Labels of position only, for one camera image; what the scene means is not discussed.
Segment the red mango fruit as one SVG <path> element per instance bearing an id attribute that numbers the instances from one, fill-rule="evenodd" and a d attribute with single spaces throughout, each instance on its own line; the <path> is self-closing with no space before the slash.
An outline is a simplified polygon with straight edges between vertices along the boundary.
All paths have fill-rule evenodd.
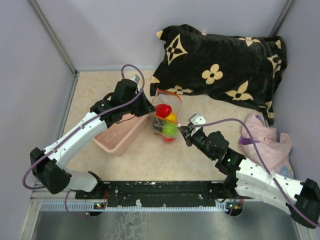
<path id="1" fill-rule="evenodd" d="M 160 103 L 155 106 L 155 113 L 158 117 L 165 118 L 172 112 L 172 107 L 165 103 Z"/>

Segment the clear zip top bag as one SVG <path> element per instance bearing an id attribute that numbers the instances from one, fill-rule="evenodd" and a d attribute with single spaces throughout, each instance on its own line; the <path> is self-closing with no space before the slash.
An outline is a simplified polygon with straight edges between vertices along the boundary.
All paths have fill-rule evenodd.
<path id="1" fill-rule="evenodd" d="M 178 115 L 182 99 L 174 92 L 157 89 L 151 101 L 155 112 L 150 115 L 151 129 L 166 143 L 172 143 L 178 136 Z"/>

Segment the red apple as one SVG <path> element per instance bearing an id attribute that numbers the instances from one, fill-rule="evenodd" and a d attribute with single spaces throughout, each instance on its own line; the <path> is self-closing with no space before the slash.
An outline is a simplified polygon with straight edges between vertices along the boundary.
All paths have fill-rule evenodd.
<path id="1" fill-rule="evenodd" d="M 172 143 L 175 139 L 176 139 L 175 137 L 166 137 L 166 136 L 162 137 L 162 140 L 166 143 Z"/>

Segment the light green apple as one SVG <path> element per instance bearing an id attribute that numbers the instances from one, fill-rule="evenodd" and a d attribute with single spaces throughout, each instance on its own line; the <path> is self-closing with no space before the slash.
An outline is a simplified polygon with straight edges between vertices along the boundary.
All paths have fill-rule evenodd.
<path id="1" fill-rule="evenodd" d="M 178 127 L 175 123 L 165 122 L 162 127 L 162 134 L 166 138 L 175 138 L 178 134 Z"/>

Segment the yellow lemon fruit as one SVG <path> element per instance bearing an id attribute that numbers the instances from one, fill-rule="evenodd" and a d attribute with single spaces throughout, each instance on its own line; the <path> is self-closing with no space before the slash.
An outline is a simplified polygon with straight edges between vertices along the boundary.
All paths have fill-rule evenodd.
<path id="1" fill-rule="evenodd" d="M 177 116 L 173 112 L 171 112 L 168 116 L 166 116 L 165 119 L 173 123 L 177 122 Z"/>

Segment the pink plastic bin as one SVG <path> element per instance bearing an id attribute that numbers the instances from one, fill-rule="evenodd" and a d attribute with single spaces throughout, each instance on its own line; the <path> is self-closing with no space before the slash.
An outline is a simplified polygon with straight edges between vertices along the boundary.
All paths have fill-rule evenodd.
<path id="1" fill-rule="evenodd" d="M 118 123 L 95 136 L 92 141 L 106 153 L 120 157 L 146 128 L 148 121 L 148 115 L 136 117 L 126 114 Z"/>

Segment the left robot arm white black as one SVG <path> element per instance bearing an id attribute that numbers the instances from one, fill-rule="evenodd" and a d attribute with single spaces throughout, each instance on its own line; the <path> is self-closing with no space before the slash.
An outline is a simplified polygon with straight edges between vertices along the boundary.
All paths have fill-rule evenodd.
<path id="1" fill-rule="evenodd" d="M 44 149 L 30 152 L 32 174 L 51 194 L 63 190 L 80 190 L 97 199 L 103 195 L 104 186 L 90 172 L 68 170 L 67 165 L 89 141 L 118 124 L 125 115 L 142 117 L 155 111 L 146 98 L 144 83 L 139 76 L 122 78 L 113 92 L 97 101 L 68 133 Z"/>

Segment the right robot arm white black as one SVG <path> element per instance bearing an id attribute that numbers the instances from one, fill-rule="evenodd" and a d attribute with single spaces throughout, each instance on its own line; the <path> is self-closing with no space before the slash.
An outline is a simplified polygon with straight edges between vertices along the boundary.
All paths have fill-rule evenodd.
<path id="1" fill-rule="evenodd" d="M 263 167 L 229 148 L 220 131 L 206 135 L 203 128 L 179 127 L 187 146 L 195 146 L 226 179 L 222 192 L 229 198 L 248 197 L 274 206 L 310 229 L 319 227 L 320 187 L 311 180 L 300 181 Z"/>

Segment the pink cloth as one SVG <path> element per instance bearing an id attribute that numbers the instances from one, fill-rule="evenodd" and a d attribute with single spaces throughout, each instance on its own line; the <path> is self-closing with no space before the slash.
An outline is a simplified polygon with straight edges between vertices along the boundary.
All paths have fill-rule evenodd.
<path id="1" fill-rule="evenodd" d="M 245 121 L 253 139 L 250 139 L 246 128 L 241 128 L 238 143 L 245 155 L 254 163 L 263 166 L 284 177 L 294 179 L 294 172 L 290 164 L 289 153 L 292 141 L 287 133 L 277 135 L 277 129 L 266 126 L 259 115 L 249 114 Z"/>

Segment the black floral blanket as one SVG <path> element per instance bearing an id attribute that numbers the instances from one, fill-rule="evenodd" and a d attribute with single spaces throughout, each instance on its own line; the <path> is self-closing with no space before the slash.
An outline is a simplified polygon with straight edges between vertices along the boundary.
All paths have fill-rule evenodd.
<path id="1" fill-rule="evenodd" d="M 280 36 L 225 36 L 188 25 L 157 32 L 164 57 L 151 77 L 158 90 L 212 99 L 261 112 L 274 124 L 273 98 L 287 68 L 287 46 Z"/>

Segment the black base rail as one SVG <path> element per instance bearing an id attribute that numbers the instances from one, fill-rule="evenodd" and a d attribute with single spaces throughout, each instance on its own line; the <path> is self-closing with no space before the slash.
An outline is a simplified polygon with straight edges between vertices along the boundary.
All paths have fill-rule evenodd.
<path id="1" fill-rule="evenodd" d="M 108 207 L 214 207 L 237 193 L 222 181 L 105 181 L 91 192 L 77 190 L 77 200 L 102 200 Z"/>

